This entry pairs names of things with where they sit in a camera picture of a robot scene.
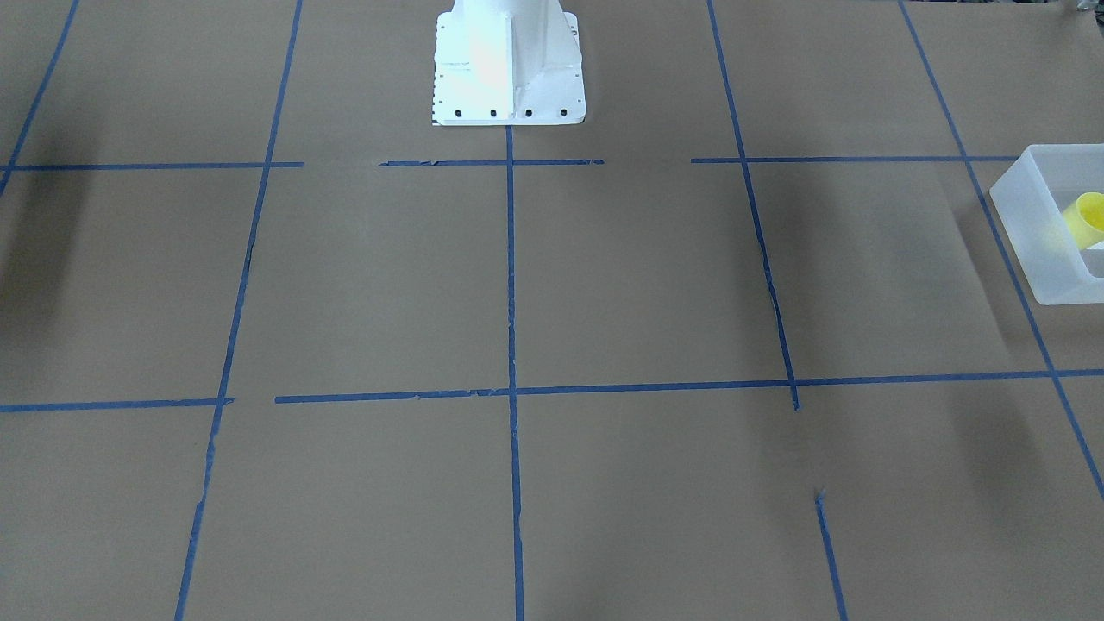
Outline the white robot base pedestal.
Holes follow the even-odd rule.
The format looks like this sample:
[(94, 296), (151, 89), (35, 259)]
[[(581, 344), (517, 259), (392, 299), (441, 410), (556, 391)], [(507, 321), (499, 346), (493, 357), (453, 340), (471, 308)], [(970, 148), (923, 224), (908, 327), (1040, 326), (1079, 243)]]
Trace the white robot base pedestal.
[(587, 118), (577, 15), (559, 1), (455, 1), (436, 18), (431, 122), (559, 126)]

